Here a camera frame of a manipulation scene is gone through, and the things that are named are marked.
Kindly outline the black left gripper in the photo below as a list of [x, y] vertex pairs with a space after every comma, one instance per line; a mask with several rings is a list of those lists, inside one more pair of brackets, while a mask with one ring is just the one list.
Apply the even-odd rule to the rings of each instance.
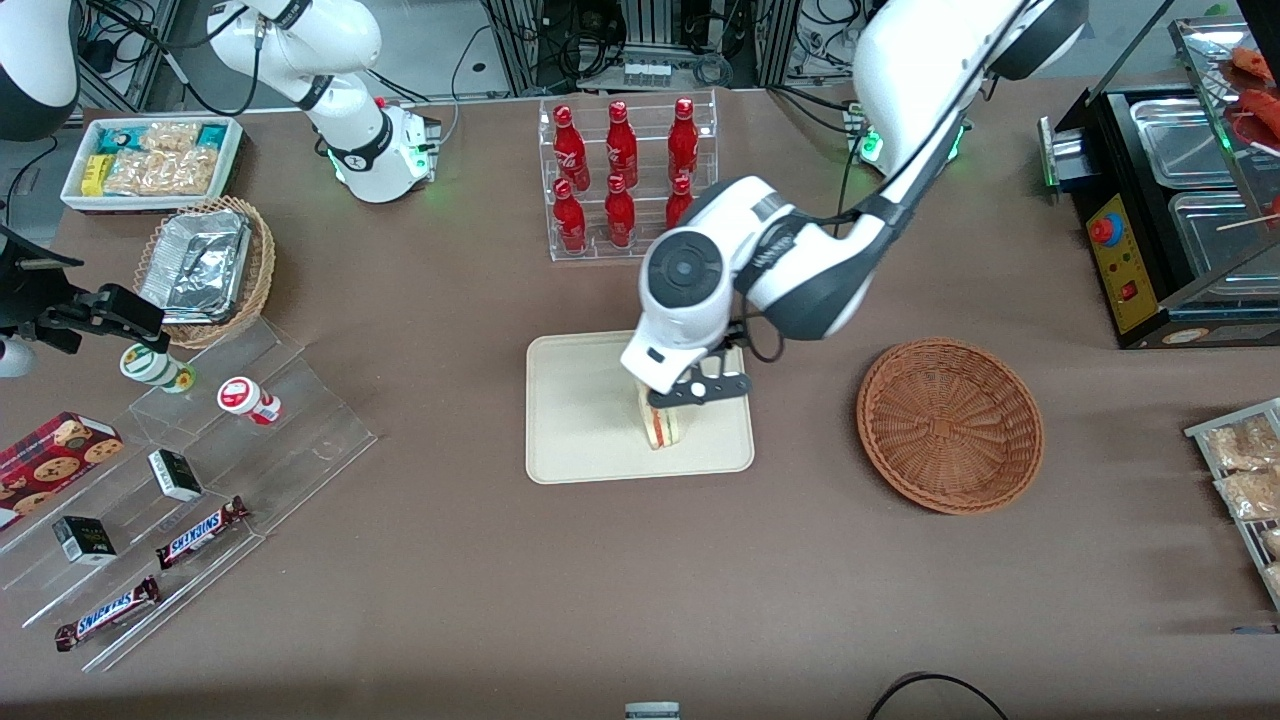
[[646, 389], [645, 401], [654, 409], [677, 409], [746, 397], [753, 388], [751, 378], [730, 366], [733, 359], [740, 359], [739, 348], [732, 345], [717, 348], [686, 369], [668, 392]]

